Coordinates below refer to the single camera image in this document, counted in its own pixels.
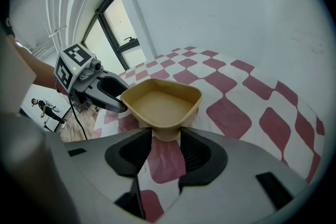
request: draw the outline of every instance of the tan plastic tray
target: tan plastic tray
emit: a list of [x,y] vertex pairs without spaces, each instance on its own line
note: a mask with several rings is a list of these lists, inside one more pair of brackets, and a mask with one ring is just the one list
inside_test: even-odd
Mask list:
[[148,79],[121,94],[141,127],[151,127],[160,140],[180,137],[180,127],[189,126],[202,100],[199,89],[174,81]]

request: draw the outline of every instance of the red and white tablecloth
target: red and white tablecloth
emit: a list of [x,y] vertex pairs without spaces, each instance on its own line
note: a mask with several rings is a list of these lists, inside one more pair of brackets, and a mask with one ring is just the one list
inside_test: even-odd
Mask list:
[[[149,78],[197,87],[203,100],[191,127],[258,145],[296,171],[308,183],[322,156],[324,127],[312,109],[286,85],[255,67],[217,52],[187,47],[137,65],[120,74],[131,87]],[[128,112],[101,110],[94,137],[139,128]],[[179,196],[185,174],[180,142],[152,140],[139,172],[148,221],[155,221]]]

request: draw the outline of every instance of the window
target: window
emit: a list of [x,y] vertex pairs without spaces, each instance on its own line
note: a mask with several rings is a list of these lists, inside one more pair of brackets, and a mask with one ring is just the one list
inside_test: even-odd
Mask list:
[[81,43],[116,74],[146,61],[121,0],[103,1]]

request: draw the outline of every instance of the table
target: table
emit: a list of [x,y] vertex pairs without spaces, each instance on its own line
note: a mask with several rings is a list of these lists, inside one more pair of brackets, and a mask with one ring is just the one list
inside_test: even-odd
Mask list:
[[[120,74],[131,87],[149,78],[189,84],[203,100],[191,127],[253,143],[311,182],[324,145],[324,127],[313,110],[285,84],[255,67],[206,49],[176,48]],[[94,138],[139,128],[126,111],[100,110]],[[138,174],[146,219],[154,222],[179,196],[185,174],[180,142],[152,140]]]

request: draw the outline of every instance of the person's arm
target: person's arm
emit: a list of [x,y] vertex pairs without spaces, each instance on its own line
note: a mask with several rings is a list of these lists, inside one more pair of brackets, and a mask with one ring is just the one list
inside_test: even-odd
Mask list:
[[61,83],[59,83],[59,81],[56,79],[54,75],[54,67],[35,58],[30,53],[30,51],[20,46],[16,42],[13,35],[9,35],[7,36],[7,38],[9,39],[10,43],[15,47],[17,52],[21,55],[21,57],[24,59],[24,61],[29,65],[31,70],[36,74],[34,84],[55,90],[55,84],[57,83],[57,89],[63,94],[68,94],[61,85]]

